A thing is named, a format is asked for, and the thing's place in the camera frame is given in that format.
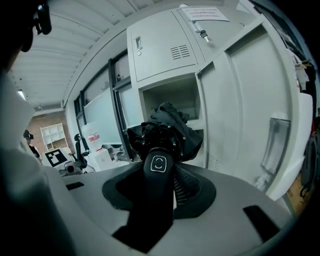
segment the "white locker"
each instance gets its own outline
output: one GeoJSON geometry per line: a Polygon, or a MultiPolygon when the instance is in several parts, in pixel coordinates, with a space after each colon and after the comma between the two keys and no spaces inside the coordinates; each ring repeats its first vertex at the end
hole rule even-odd
{"type": "Polygon", "coordinates": [[[132,52],[128,54],[133,55],[134,62],[130,63],[130,73],[135,72],[137,82],[197,64],[189,40],[170,10],[131,25],[127,28],[127,36],[132,44],[132,48],[128,47],[132,52]]]}

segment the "locker key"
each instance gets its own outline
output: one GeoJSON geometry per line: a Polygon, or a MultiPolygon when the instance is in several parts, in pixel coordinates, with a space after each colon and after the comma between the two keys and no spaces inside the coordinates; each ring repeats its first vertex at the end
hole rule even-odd
{"type": "Polygon", "coordinates": [[[204,38],[209,43],[208,34],[207,34],[207,32],[205,30],[201,30],[200,31],[200,36],[202,38],[204,38]]]}

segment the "cabinet handle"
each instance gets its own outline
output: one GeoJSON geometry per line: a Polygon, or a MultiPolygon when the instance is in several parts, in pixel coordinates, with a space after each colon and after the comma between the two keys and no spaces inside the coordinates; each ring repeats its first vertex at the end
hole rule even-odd
{"type": "Polygon", "coordinates": [[[141,36],[138,36],[135,41],[135,51],[140,51],[142,49],[142,44],[141,44],[141,36]]]}

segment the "locker door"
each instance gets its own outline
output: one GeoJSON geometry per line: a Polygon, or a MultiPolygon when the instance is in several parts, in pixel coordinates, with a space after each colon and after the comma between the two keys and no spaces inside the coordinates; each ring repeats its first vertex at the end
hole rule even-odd
{"type": "Polygon", "coordinates": [[[149,16],[128,29],[137,82],[197,64],[188,38],[171,11],[149,16]]]}
{"type": "Polygon", "coordinates": [[[230,21],[223,20],[199,20],[198,23],[206,31],[209,42],[195,33],[190,27],[189,19],[182,9],[178,10],[185,22],[193,32],[204,56],[206,62],[212,59],[212,56],[233,36],[239,33],[244,27],[250,24],[255,17],[249,13],[232,10],[230,8],[217,7],[219,11],[230,21]]]}

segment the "brick wall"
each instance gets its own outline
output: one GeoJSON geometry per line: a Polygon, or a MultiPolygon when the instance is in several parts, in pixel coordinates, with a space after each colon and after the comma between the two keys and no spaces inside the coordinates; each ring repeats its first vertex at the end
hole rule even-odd
{"type": "Polygon", "coordinates": [[[63,130],[65,134],[66,141],[68,143],[68,146],[71,150],[71,153],[75,153],[73,143],[71,141],[70,135],[69,135],[69,129],[67,126],[67,120],[66,120],[66,115],[64,111],[60,112],[54,112],[54,113],[49,113],[49,114],[42,114],[42,115],[37,115],[34,116],[27,129],[33,134],[34,139],[31,141],[31,144],[35,147],[37,147],[42,154],[43,152],[47,151],[47,148],[44,144],[44,140],[42,139],[42,134],[41,134],[41,127],[47,127],[47,126],[52,126],[62,123],[63,125],[63,130]]]}

